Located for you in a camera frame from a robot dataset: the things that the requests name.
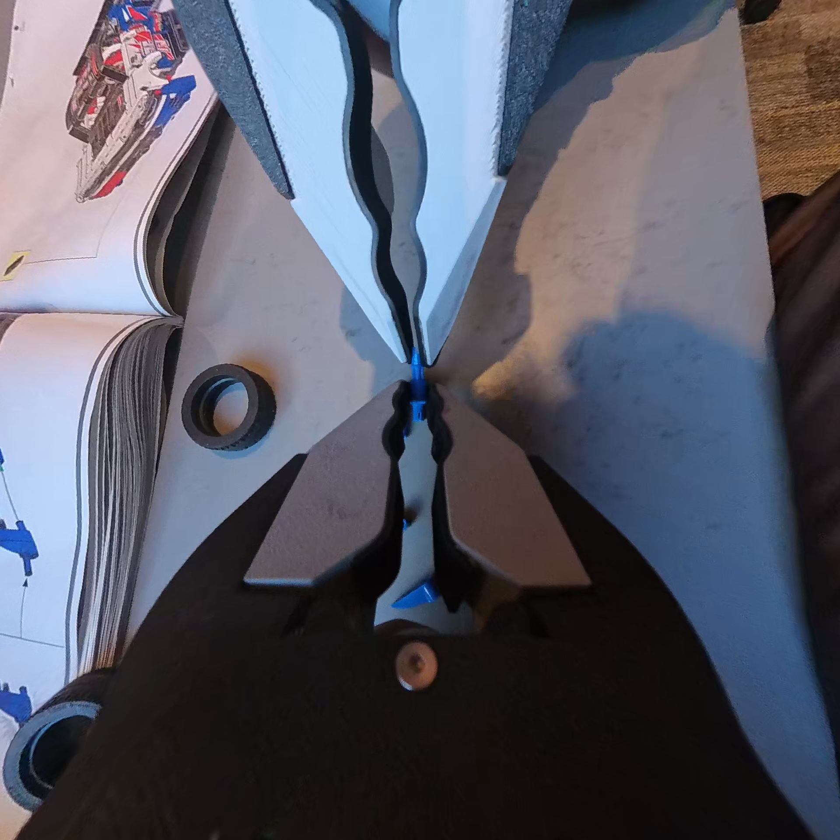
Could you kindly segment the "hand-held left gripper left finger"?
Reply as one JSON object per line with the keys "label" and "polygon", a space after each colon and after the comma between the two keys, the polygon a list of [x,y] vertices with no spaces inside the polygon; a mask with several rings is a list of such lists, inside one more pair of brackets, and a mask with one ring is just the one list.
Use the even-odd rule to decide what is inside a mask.
{"label": "hand-held left gripper left finger", "polygon": [[348,594],[374,604],[400,569],[405,383],[318,441],[245,574],[255,587]]}

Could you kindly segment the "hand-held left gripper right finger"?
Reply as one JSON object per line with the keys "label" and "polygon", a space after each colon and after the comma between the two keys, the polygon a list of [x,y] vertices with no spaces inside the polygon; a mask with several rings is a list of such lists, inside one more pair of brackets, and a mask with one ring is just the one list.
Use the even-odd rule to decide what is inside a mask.
{"label": "hand-held left gripper right finger", "polygon": [[427,403],[436,465],[434,578],[450,611],[494,611],[592,581],[532,467],[509,437],[441,385]]}

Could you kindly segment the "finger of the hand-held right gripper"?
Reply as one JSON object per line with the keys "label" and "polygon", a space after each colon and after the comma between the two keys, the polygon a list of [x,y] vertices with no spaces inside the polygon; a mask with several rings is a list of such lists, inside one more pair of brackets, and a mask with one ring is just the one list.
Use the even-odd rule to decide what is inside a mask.
{"label": "finger of the hand-held right gripper", "polygon": [[498,167],[512,13],[511,1],[391,5],[395,80],[418,141],[413,315],[426,365],[454,327],[507,182]]}
{"label": "finger of the hand-held right gripper", "polygon": [[346,2],[232,2],[290,204],[395,357],[412,354],[391,214],[375,183],[372,77]]}

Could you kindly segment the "blue wedge piece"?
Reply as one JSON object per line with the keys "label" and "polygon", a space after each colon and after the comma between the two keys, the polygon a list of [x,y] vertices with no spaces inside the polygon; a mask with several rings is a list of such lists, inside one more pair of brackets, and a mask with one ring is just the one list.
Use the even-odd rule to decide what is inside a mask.
{"label": "blue wedge piece", "polygon": [[440,597],[434,575],[416,584],[413,588],[400,595],[393,603],[395,610],[410,610],[427,604],[435,603]]}

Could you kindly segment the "grey desk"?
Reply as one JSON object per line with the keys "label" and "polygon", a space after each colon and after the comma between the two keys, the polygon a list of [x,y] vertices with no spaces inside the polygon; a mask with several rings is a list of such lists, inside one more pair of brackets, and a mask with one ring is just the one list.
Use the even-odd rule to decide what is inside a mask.
{"label": "grey desk", "polygon": [[[185,327],[129,620],[288,460],[403,375],[224,111],[193,187]],[[773,289],[732,2],[564,30],[434,378],[539,455],[686,611],[813,834],[838,838],[771,358]],[[216,364],[276,397],[245,451],[195,444]]]}

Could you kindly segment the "black toy tyre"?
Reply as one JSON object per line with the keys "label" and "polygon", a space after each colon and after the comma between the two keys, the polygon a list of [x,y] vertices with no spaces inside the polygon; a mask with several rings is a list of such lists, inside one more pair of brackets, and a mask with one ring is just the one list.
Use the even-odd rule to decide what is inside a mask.
{"label": "black toy tyre", "polygon": [[[247,396],[243,420],[221,433],[214,422],[215,408],[231,385],[242,385]],[[182,425],[197,445],[217,452],[242,452],[266,436],[277,414],[277,400],[270,384],[258,373],[238,364],[216,364],[202,371],[187,387],[182,399]]]}
{"label": "black toy tyre", "polygon": [[80,675],[41,707],[25,686],[2,683],[2,716],[17,725],[3,752],[3,785],[13,802],[35,812],[55,788],[98,716],[117,669]]}

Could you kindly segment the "open instruction booklet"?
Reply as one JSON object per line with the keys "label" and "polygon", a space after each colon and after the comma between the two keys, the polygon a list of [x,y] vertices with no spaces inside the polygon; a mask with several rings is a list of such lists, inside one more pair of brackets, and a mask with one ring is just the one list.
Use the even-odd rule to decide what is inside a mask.
{"label": "open instruction booklet", "polygon": [[215,91],[173,2],[15,2],[2,98],[2,743],[128,619]]}

